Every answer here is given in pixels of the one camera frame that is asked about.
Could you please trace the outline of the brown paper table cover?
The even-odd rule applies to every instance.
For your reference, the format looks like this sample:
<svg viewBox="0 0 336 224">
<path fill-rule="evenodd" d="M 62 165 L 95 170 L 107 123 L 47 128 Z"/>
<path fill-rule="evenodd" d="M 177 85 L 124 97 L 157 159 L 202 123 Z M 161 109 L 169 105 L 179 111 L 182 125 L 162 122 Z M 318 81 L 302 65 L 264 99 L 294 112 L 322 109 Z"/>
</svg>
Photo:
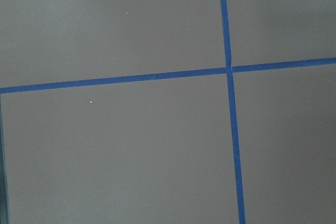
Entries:
<svg viewBox="0 0 336 224">
<path fill-rule="evenodd" d="M 1 223 L 335 223 L 335 0 L 1 0 Z"/>
</svg>

